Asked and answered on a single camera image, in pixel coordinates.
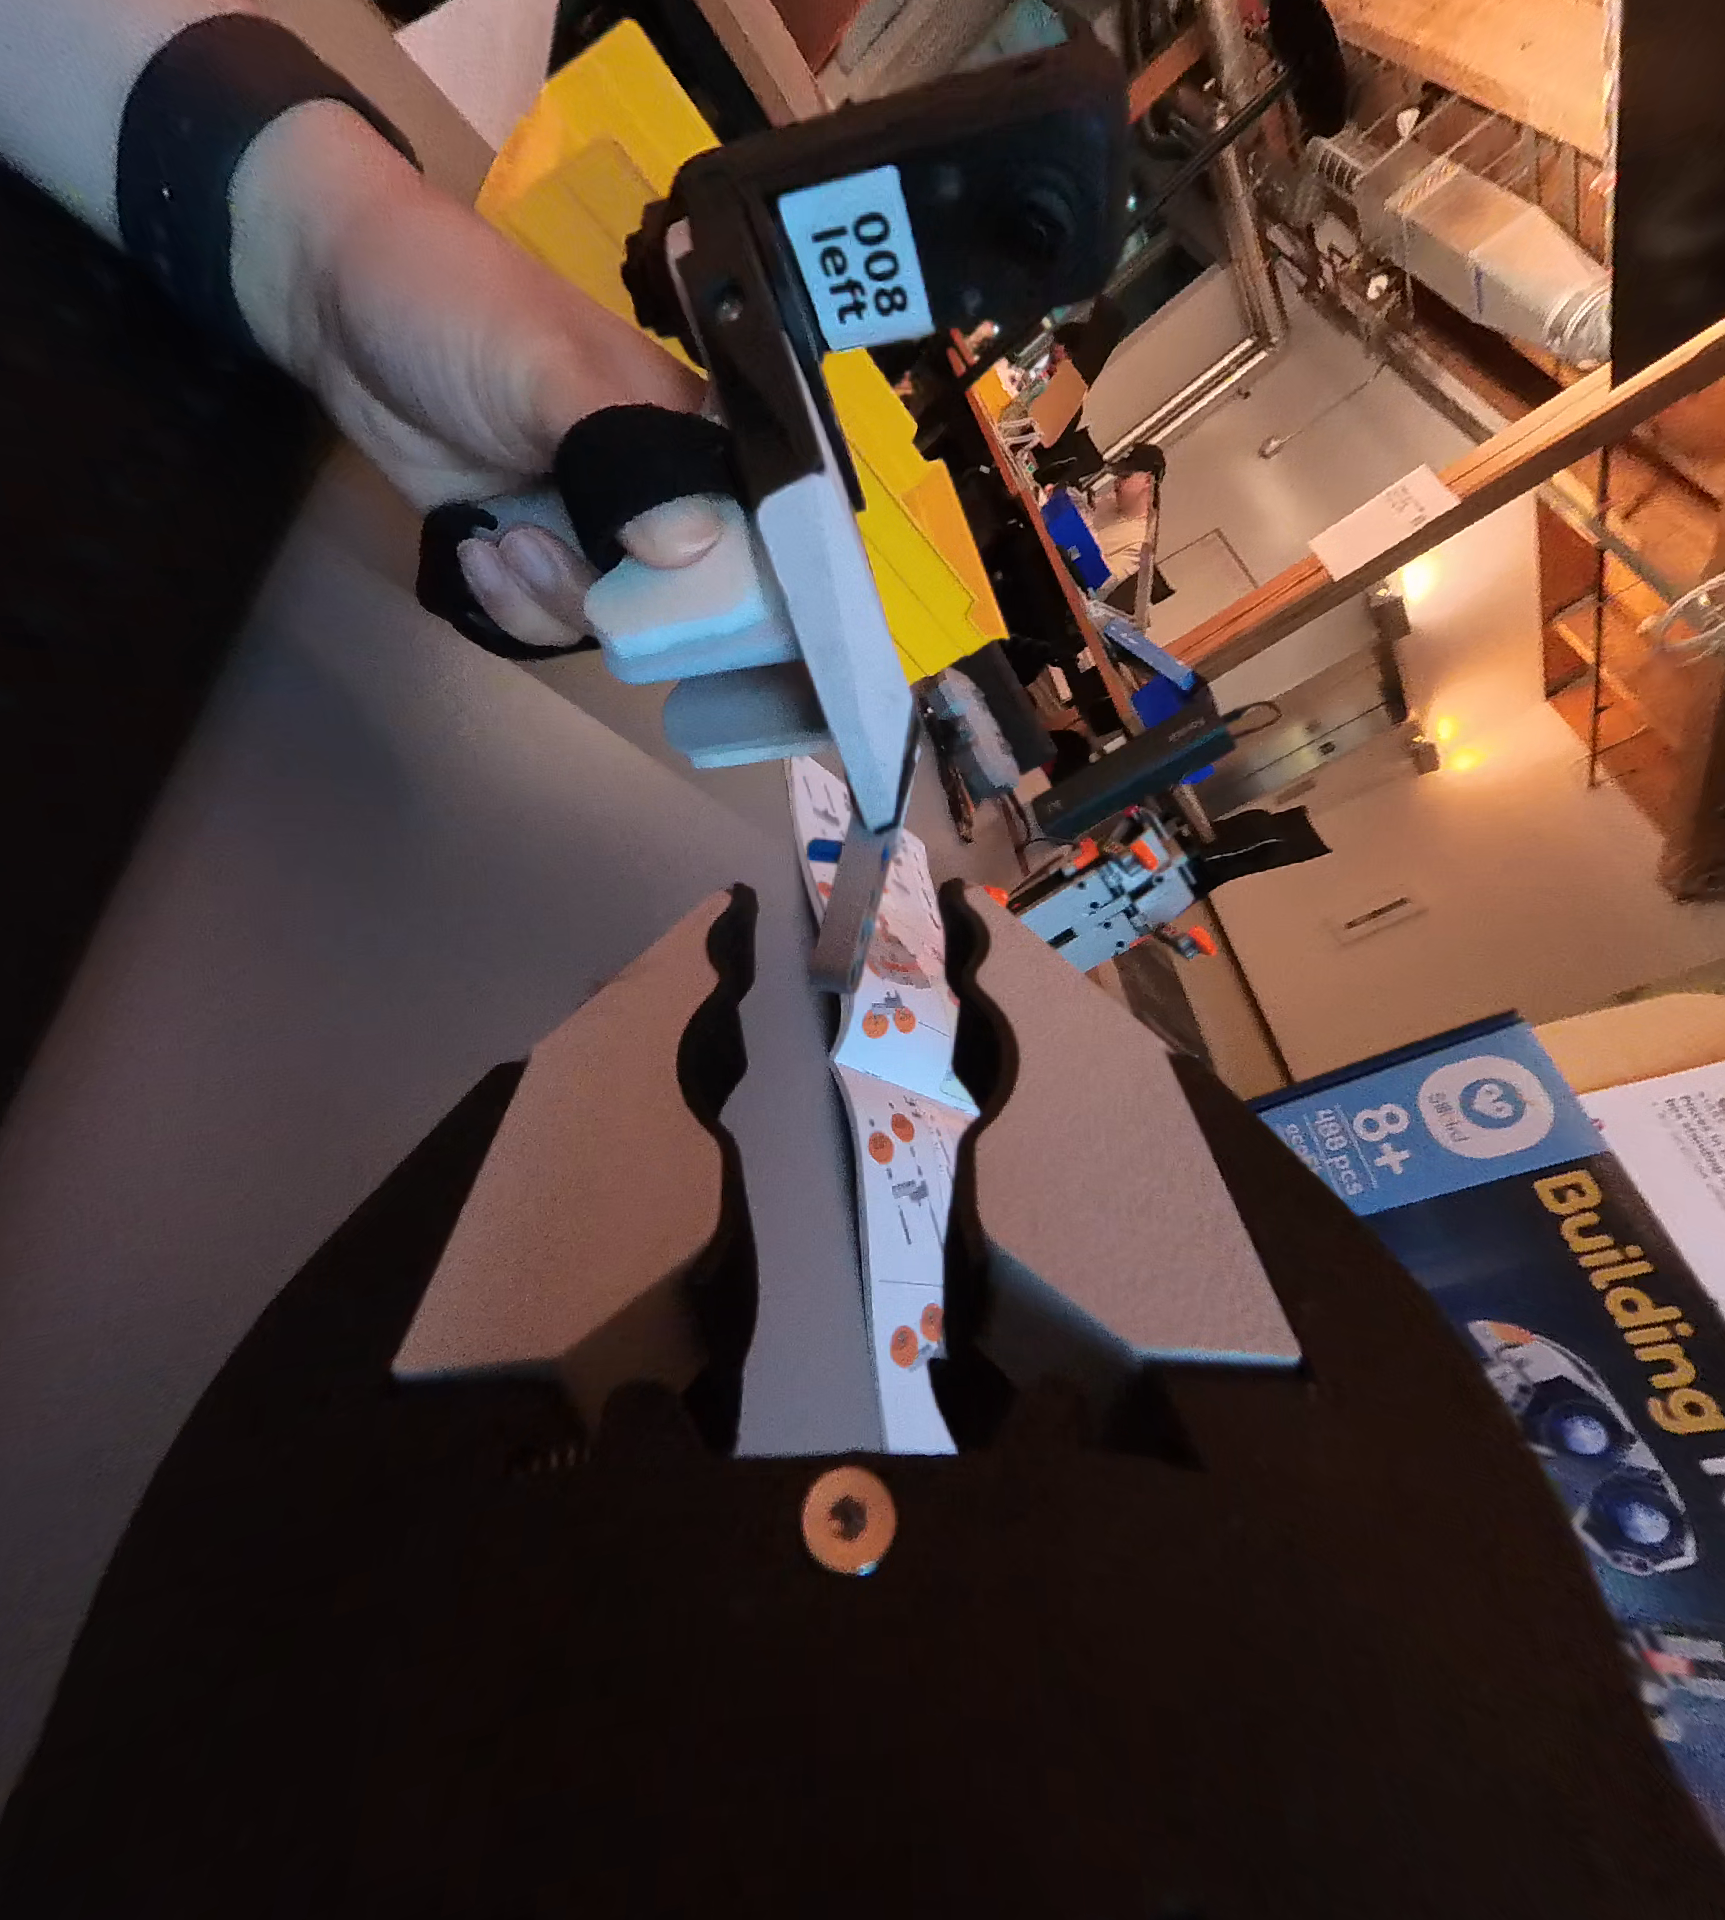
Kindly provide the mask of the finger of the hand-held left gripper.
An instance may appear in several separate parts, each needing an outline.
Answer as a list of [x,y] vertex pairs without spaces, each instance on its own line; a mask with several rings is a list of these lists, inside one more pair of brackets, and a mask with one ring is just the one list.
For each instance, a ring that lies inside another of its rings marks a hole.
[[912,768],[912,688],[846,491],[821,469],[752,506],[850,801],[872,831],[901,827]]

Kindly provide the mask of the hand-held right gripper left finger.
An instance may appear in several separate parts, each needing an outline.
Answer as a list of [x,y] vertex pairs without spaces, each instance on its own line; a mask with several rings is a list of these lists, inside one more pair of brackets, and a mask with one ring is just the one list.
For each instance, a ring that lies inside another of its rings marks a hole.
[[543,1381],[595,1426],[668,1389],[736,1452],[756,1320],[740,1148],[756,895],[707,895],[528,1052],[393,1381]]

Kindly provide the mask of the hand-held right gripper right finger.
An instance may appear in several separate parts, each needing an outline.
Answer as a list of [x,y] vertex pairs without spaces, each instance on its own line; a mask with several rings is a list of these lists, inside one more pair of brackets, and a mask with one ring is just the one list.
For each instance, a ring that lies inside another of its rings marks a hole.
[[1168,1376],[1301,1367],[1183,1056],[983,888],[944,884],[943,928],[974,1102],[944,1214],[944,1436],[993,1446],[1045,1389],[1092,1439],[1182,1452]]

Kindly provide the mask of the light grey holed beam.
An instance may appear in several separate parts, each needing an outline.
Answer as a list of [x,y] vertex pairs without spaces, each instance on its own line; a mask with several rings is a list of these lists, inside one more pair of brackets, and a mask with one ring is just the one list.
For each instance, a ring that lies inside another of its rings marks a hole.
[[829,997],[850,997],[866,972],[879,903],[901,852],[901,827],[866,827],[850,819],[840,837],[829,900],[821,910],[807,977]]

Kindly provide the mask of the dark grey desk column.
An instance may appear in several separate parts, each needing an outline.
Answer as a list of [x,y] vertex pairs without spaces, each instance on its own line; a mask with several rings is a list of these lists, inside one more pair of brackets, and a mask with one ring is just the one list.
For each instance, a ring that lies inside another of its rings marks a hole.
[[1125,805],[1202,777],[1235,748],[1235,730],[1218,715],[1178,712],[1150,730],[1131,734],[1120,748],[1092,758],[1085,768],[1052,783],[1036,797],[1036,837],[1071,846]]

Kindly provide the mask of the grey desk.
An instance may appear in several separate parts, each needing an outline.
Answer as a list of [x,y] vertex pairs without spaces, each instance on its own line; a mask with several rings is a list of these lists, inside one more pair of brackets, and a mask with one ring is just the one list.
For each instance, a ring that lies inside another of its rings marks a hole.
[[[807,1559],[879,1439],[854,1144],[777,772],[445,634],[334,469],[0,1136],[0,1914],[1202,1914],[1182,1718],[1007,1454],[901,1464],[901,1557]],[[531,1043],[752,884],[723,1123],[756,1246],[740,1439],[623,1394],[393,1381]]]

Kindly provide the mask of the person's left hand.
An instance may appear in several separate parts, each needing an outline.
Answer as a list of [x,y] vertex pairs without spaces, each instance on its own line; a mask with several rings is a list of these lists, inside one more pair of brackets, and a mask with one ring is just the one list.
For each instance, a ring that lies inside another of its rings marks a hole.
[[703,409],[690,366],[430,188],[349,103],[306,99],[258,128],[226,204],[257,344],[418,509],[531,491],[597,409]]

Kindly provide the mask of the grey remote controller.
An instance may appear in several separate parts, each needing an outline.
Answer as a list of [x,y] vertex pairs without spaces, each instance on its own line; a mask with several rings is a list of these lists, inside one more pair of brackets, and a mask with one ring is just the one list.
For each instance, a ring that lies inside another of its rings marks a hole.
[[951,665],[923,680],[916,708],[937,751],[937,772],[951,777],[969,801],[993,801],[1018,789],[1021,766],[1007,734],[963,669]]

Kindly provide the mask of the yellow storage bin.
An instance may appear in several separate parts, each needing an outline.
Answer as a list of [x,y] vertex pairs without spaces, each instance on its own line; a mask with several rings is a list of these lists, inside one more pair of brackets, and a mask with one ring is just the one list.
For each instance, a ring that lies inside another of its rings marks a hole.
[[[515,120],[478,212],[603,311],[633,320],[623,244],[674,173],[714,145],[703,111],[633,21],[573,52]],[[951,474],[916,450],[916,421],[866,350],[826,361],[834,414],[863,486],[858,530],[912,685],[993,645],[1000,604]]]

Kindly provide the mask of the open instruction booklet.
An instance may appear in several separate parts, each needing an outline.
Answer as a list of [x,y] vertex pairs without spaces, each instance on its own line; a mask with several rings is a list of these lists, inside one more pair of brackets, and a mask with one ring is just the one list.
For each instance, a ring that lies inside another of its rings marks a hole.
[[974,1101],[954,1073],[937,884],[916,831],[887,865],[829,1071],[850,1119],[858,1270],[883,1452],[951,1454],[929,1367],[944,1353],[944,1221]]

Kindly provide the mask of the grey toy robot model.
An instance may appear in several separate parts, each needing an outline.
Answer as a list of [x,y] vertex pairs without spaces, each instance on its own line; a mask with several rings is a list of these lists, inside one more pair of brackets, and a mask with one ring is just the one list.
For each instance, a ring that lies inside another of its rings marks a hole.
[[1092,976],[1148,941],[1183,962],[1213,959],[1218,941],[1199,923],[1199,900],[1183,837],[1131,805],[1111,837],[1085,837],[1036,868],[1004,909],[1071,972]]

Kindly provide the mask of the white paper notice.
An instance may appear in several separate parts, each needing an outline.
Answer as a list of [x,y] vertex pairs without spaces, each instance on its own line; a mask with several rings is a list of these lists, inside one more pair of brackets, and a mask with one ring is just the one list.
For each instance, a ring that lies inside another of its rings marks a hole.
[[1331,579],[1344,579],[1451,506],[1463,506],[1463,496],[1433,469],[1410,469],[1366,506],[1310,534],[1310,556]]

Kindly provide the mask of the blue toy box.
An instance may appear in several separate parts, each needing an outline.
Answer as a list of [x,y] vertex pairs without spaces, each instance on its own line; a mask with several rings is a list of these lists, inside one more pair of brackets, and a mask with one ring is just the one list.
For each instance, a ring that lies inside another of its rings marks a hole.
[[1520,1015],[1254,1101],[1536,1454],[1725,1849],[1725,1316]]

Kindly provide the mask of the beige chair back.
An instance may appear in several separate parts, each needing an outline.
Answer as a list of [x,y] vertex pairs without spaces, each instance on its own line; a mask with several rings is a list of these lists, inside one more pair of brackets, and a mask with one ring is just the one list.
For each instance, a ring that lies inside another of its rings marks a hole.
[[1668,989],[1534,1027],[1569,1092],[1645,1083],[1725,1060],[1725,997]]

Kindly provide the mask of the black smartwatch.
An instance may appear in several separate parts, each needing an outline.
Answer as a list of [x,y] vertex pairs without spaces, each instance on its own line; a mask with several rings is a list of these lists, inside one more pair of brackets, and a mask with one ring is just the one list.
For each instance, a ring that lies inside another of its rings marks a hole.
[[411,166],[411,139],[288,25],[217,11],[166,36],[131,84],[114,212],[125,255],[189,320],[258,350],[231,279],[231,179],[251,142],[303,103],[343,103]]

